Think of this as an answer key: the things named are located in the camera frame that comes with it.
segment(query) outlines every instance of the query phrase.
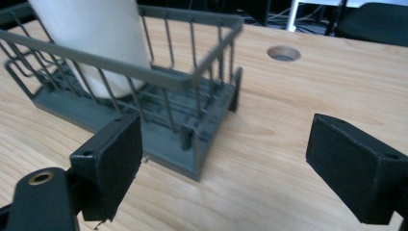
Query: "wood grain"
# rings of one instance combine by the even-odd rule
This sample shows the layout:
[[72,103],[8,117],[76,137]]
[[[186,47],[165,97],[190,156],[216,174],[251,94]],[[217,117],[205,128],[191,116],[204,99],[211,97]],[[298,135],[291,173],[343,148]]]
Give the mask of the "wood grain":
[[[275,45],[301,58],[275,61],[267,55]],[[236,48],[240,107],[224,119],[201,181],[143,164],[114,222],[99,230],[397,230],[399,215],[389,226],[360,224],[306,164],[305,151],[321,113],[408,153],[408,48],[251,26]],[[37,109],[3,68],[0,77],[4,206],[24,175],[68,168],[91,133]],[[96,225],[81,221],[83,230]]]

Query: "table hole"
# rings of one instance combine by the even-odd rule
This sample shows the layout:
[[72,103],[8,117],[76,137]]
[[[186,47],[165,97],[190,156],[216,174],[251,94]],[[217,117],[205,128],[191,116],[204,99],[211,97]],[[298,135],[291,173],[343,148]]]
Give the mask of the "table hole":
[[267,54],[274,60],[282,62],[293,62],[300,58],[298,50],[286,45],[272,46]]

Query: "white object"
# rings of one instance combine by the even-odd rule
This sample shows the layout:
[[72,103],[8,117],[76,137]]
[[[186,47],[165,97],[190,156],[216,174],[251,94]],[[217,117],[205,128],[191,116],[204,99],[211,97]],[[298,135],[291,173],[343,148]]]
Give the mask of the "white object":
[[[149,67],[135,0],[29,0],[51,38],[59,45]],[[73,64],[71,68],[88,91]],[[96,97],[110,98],[96,68],[80,64]],[[121,75],[104,71],[115,97],[131,93]],[[133,80],[136,89],[142,81]]]
[[[291,32],[294,32],[296,30],[296,27],[294,26],[294,20],[296,19],[297,8],[299,7],[299,3],[338,6],[341,2],[342,2],[341,0],[292,0],[291,11],[289,13],[288,24],[286,24],[286,30]],[[401,6],[408,6],[407,0],[348,0],[347,6],[350,8],[359,8],[363,4],[368,2],[389,3]]]

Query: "paper towel roll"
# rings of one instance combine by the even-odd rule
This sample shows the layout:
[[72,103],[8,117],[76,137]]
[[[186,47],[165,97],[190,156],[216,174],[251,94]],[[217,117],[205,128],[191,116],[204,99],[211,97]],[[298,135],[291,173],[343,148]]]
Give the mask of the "paper towel roll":
[[[136,0],[29,0],[51,38],[59,45],[129,64],[149,67]],[[74,66],[71,68],[87,90]],[[81,64],[97,97],[109,98],[98,71]],[[121,75],[104,71],[115,97],[131,93]],[[133,80],[135,88],[142,81]]]

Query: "gray wire basket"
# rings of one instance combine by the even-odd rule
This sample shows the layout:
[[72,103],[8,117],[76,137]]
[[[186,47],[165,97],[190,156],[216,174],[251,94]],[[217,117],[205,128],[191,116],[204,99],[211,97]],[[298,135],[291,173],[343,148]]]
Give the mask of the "gray wire basket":
[[[234,39],[242,29],[240,17],[140,6],[150,54],[151,69],[148,69],[62,47],[51,39],[33,38],[20,20],[30,13],[33,11],[28,4],[0,12],[0,24],[12,22],[22,29],[19,35],[1,30],[0,48],[9,57],[5,68],[38,108],[91,132],[118,116],[139,113],[144,155],[199,180],[223,116],[227,110],[235,112],[238,108],[242,69],[234,68]],[[154,27],[149,27],[149,20],[155,20]],[[162,29],[157,26],[158,20]],[[174,35],[180,31],[173,32],[172,23],[178,23],[178,28],[186,28],[188,33],[183,42],[191,52],[181,54],[187,58],[180,61],[191,61],[187,68],[184,63],[180,64],[184,68],[177,68],[180,52]],[[197,37],[200,28],[214,31],[215,37],[215,44],[202,57],[199,57],[203,52]],[[158,30],[163,36],[152,36]],[[155,44],[162,47],[160,59]],[[111,98],[97,98],[90,89],[84,91],[67,61],[74,63],[80,75],[80,64],[97,68]],[[139,90],[130,85],[132,94],[115,98],[104,71],[123,75],[129,83],[138,76],[146,85]],[[38,84],[37,88],[33,89],[33,82]]]

